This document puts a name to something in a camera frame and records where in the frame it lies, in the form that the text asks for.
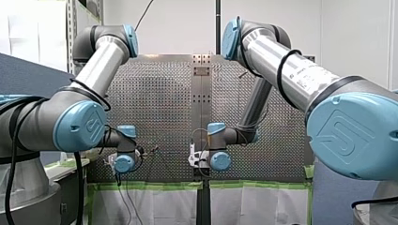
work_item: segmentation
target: white wall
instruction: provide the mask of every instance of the white wall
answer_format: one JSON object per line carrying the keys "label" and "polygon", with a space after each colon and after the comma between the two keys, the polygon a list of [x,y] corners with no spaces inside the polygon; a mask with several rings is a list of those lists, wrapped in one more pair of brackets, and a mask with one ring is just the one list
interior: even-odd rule
{"label": "white wall", "polygon": [[322,0],[322,66],[389,87],[390,11],[390,0]]}
{"label": "white wall", "polygon": [[[104,23],[136,25],[148,0],[104,0]],[[222,32],[239,15],[275,23],[294,48],[320,55],[320,0],[224,0]],[[155,0],[137,32],[141,54],[215,52],[214,0]]]}

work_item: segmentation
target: perforated metal panel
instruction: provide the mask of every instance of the perforated metal panel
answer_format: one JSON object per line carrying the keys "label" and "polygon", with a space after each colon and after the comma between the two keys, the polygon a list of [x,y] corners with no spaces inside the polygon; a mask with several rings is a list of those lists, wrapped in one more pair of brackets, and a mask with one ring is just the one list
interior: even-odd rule
{"label": "perforated metal panel", "polygon": [[[159,150],[129,179],[192,180],[188,163],[191,133],[191,56],[142,56],[122,66],[108,90],[112,127],[135,125],[137,143],[146,151]],[[103,160],[108,149],[89,167],[90,182],[115,180]]]}
{"label": "perforated metal panel", "polygon": [[[235,62],[213,59],[212,121],[234,127],[250,96],[254,76],[238,76],[246,69]],[[260,140],[243,146],[228,146],[233,164],[228,172],[213,172],[215,179],[303,181],[303,165],[312,161],[304,148],[304,114],[290,107],[274,89],[268,115],[258,132]]]}
{"label": "perforated metal panel", "polygon": [[[211,79],[198,80],[202,90],[210,90],[211,121],[225,122],[234,127],[251,93],[254,78],[238,63],[212,56]],[[192,55],[141,56],[121,67],[109,88],[109,113],[112,127],[132,124],[137,127],[138,144],[146,151],[157,145],[160,150],[147,159],[137,172],[128,174],[131,180],[191,181],[188,163],[191,132],[198,127],[192,121],[203,119],[193,111]],[[213,172],[214,179],[251,179],[284,182],[305,180],[303,166],[313,155],[305,148],[304,115],[291,108],[273,91],[268,116],[259,128],[260,141],[246,147],[229,146],[233,165],[228,172]],[[115,149],[108,149],[91,163],[89,182],[114,181],[111,169],[103,160]]]}

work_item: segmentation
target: vertical support pole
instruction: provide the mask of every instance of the vertical support pole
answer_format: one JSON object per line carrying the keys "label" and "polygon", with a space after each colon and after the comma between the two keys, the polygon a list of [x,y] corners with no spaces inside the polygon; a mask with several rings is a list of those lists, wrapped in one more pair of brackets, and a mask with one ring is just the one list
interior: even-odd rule
{"label": "vertical support pole", "polygon": [[221,54],[222,0],[216,0],[216,54]]}
{"label": "vertical support pole", "polygon": [[[191,118],[192,129],[207,129],[211,120],[211,55],[196,54],[192,56],[192,86],[191,86]],[[195,135],[195,151],[202,151],[207,145],[207,134],[199,132]],[[203,188],[197,190],[196,225],[211,225],[210,186],[207,177],[195,172],[194,176],[203,182]]]}

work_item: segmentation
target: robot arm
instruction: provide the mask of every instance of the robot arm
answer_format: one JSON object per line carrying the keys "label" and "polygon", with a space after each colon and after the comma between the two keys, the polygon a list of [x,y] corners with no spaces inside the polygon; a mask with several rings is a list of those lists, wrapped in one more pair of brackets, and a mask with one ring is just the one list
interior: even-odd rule
{"label": "robot arm", "polygon": [[[74,60],[86,63],[85,67],[70,86],[29,113],[19,133],[18,156],[32,151],[84,151],[100,142],[106,115],[99,98],[105,96],[119,66],[137,56],[136,37],[130,26],[94,26],[76,38],[73,48]],[[34,105],[26,105],[21,114]],[[0,133],[8,133],[16,108],[0,116]],[[11,143],[11,137],[1,139],[0,158],[10,156]]]}
{"label": "robot arm", "polygon": [[[289,48],[284,30],[268,24],[233,20],[223,35],[226,59],[261,77],[256,86],[263,79],[305,113],[310,145],[323,163],[351,178],[398,179],[398,97],[360,76],[339,77]],[[246,112],[264,106],[250,106],[254,92]],[[210,149],[231,143],[228,128],[213,127]]]}

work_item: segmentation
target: cable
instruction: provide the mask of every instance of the cable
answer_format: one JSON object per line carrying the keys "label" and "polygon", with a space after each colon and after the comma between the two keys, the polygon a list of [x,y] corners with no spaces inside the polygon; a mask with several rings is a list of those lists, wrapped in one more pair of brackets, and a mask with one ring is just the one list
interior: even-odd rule
{"label": "cable", "polygon": [[248,140],[246,139],[246,137],[242,134],[242,132],[240,132],[240,130],[239,130],[238,128],[234,128],[234,130],[235,130],[235,132],[236,132],[237,134],[239,134],[240,136],[242,136],[242,138],[245,140],[245,143],[242,143],[240,146],[246,147],[246,146],[249,144],[249,142],[248,142]]}
{"label": "cable", "polygon": [[106,136],[106,135],[104,135],[104,136],[102,137],[103,146],[102,146],[101,149],[99,150],[99,155],[102,154],[102,152],[103,152],[103,150],[105,149],[106,145],[108,144],[109,140],[111,140],[111,133],[112,133],[111,126],[109,126],[109,125],[105,125],[105,126],[108,128],[108,137],[106,138],[106,140],[105,140],[105,136]]}
{"label": "cable", "polygon": [[351,208],[355,208],[359,204],[366,204],[366,203],[371,204],[371,203],[396,203],[396,202],[398,202],[398,196],[385,198],[385,199],[362,200],[362,201],[353,202],[351,204]]}
{"label": "cable", "polygon": [[207,144],[208,144],[208,142],[205,143],[204,147],[202,148],[202,152],[200,153],[200,156],[199,156],[199,163],[198,163],[198,171],[199,171],[199,173],[200,173],[202,176],[204,176],[204,177],[206,177],[206,178],[211,178],[211,176],[206,175],[206,174],[202,171],[202,168],[200,167],[200,162],[202,161],[202,154],[205,152],[205,149],[206,149],[206,147],[207,147]]}
{"label": "cable", "polygon": [[251,72],[252,75],[254,75],[254,76],[256,76],[256,77],[263,78],[263,76],[261,76],[261,75],[257,74],[256,72],[254,72],[254,71],[251,69],[251,67],[249,66],[249,64],[248,64],[248,61],[247,61],[246,55],[245,55],[245,50],[244,50],[244,47],[243,47],[243,36],[242,36],[242,28],[241,28],[241,25],[242,25],[242,24],[241,24],[240,17],[237,16],[237,27],[238,27],[238,29],[239,29],[239,30],[238,30],[238,33],[237,33],[237,36],[238,36],[238,39],[239,39],[239,41],[240,41],[240,43],[239,43],[240,53],[241,53],[241,55],[242,55],[243,62],[245,63],[245,68],[248,69],[248,70]]}
{"label": "cable", "polygon": [[254,123],[252,125],[247,125],[247,126],[237,125],[237,126],[240,128],[254,129],[255,127],[259,126],[261,123],[263,123],[263,121],[266,119],[268,110],[269,110],[269,104],[267,104],[266,111],[264,112],[263,116],[261,117],[261,119],[259,121],[257,121],[256,123]]}
{"label": "cable", "polygon": [[131,210],[130,210],[129,206],[127,205],[127,203],[126,203],[126,201],[125,201],[125,199],[124,199],[124,197],[123,197],[122,191],[120,190],[120,186],[118,186],[117,189],[119,190],[120,197],[122,197],[122,201],[123,201],[123,203],[125,204],[125,206],[126,206],[128,212],[129,212],[129,222],[127,223],[127,225],[130,225],[131,219],[132,219]]}
{"label": "cable", "polygon": [[138,171],[138,169],[140,169],[140,167],[143,165],[143,163],[144,163],[144,159],[142,158],[142,157],[140,157],[140,164],[136,167],[136,168],[134,168],[133,170],[132,170],[132,172],[136,172],[136,171]]}
{"label": "cable", "polygon": [[98,94],[97,92],[95,92],[93,89],[91,89],[90,87],[88,87],[87,85],[85,85],[85,83],[76,80],[74,78],[70,78],[69,79],[71,82],[73,83],[77,83],[79,84],[82,88],[84,88],[86,91],[90,92],[91,94],[93,94],[94,96],[96,96],[99,100],[101,100],[107,107],[107,109],[104,109],[104,111],[108,112],[110,111],[111,108],[111,104],[109,104],[109,102],[107,100],[105,100],[105,98],[103,98],[102,96],[100,96],[100,94]]}
{"label": "cable", "polygon": [[80,158],[80,153],[75,152],[74,154],[77,167],[77,175],[79,179],[79,194],[78,194],[78,207],[77,207],[77,218],[76,225],[83,225],[83,211],[84,211],[84,179],[83,179],[83,166]]}
{"label": "cable", "polygon": [[295,104],[293,104],[293,102],[289,99],[289,97],[286,95],[286,93],[283,90],[283,86],[282,86],[282,70],[283,70],[283,65],[286,63],[287,59],[289,58],[290,55],[293,54],[299,54],[301,55],[301,51],[300,50],[291,50],[287,53],[287,55],[285,55],[282,60],[281,63],[278,66],[278,70],[276,72],[276,82],[277,82],[277,86],[278,86],[278,90],[279,93],[281,94],[281,96],[283,97],[283,99],[289,103],[289,105],[291,105],[293,108],[297,108],[295,106]]}
{"label": "cable", "polygon": [[[191,142],[192,142],[192,143],[194,143],[194,141],[193,141],[193,135],[194,135],[197,131],[199,131],[199,130],[208,132],[207,129],[205,129],[205,128],[196,128],[196,129],[194,129],[194,130],[192,131],[192,133],[191,133]],[[208,142],[205,143],[205,145],[203,146],[202,151],[201,151],[201,153],[200,153],[200,156],[199,156],[199,163],[198,163],[198,171],[199,171],[199,173],[200,173],[202,176],[204,176],[204,177],[206,177],[206,178],[211,178],[211,176],[206,175],[206,174],[202,171],[202,168],[200,167],[200,162],[202,161],[202,155],[203,155],[203,152],[205,151],[207,145],[208,145]]]}
{"label": "cable", "polygon": [[145,11],[144,11],[144,13],[143,13],[143,15],[141,16],[140,20],[138,21],[137,25],[135,26],[135,31],[138,30],[138,27],[139,27],[140,24],[141,24],[141,20],[142,20],[142,19],[144,18],[144,16],[146,15],[146,13],[147,13],[147,11],[149,10],[150,5],[152,5],[153,1],[154,1],[154,0],[151,0],[151,1],[149,2],[149,4],[147,5],[147,7],[146,7],[146,9],[145,9]]}
{"label": "cable", "polygon": [[131,203],[132,207],[134,208],[135,215],[137,216],[138,220],[140,220],[140,224],[141,224],[141,225],[144,225],[143,221],[141,220],[140,215],[138,214],[138,210],[137,210],[137,208],[135,207],[134,201],[132,200],[132,198],[131,198],[131,196],[130,196],[130,194],[129,194],[128,186],[129,186],[129,180],[126,180],[126,192],[127,192],[127,197],[129,198],[130,203]]}
{"label": "cable", "polygon": [[23,116],[23,118],[20,120],[20,122],[17,124],[17,120],[19,117],[19,114],[22,112],[22,109],[29,104],[29,97],[25,98],[24,100],[20,100],[20,105],[17,107],[17,109],[14,110],[14,113],[17,113],[17,119],[15,121],[10,121],[10,126],[15,127],[13,136],[12,136],[12,155],[11,155],[11,165],[9,169],[9,175],[8,175],[8,182],[6,186],[6,196],[5,196],[5,211],[6,211],[6,218],[8,225],[15,225],[14,219],[11,215],[11,205],[10,205],[10,199],[11,199],[11,192],[12,192],[12,185],[14,183],[14,176],[15,176],[15,170],[16,170],[16,165],[17,165],[17,156],[18,156],[18,149],[17,149],[17,140],[18,140],[18,135],[21,129],[21,126],[23,125],[24,120],[27,118],[27,116],[36,109],[36,107],[47,100],[47,98],[42,98],[38,100],[32,108]]}

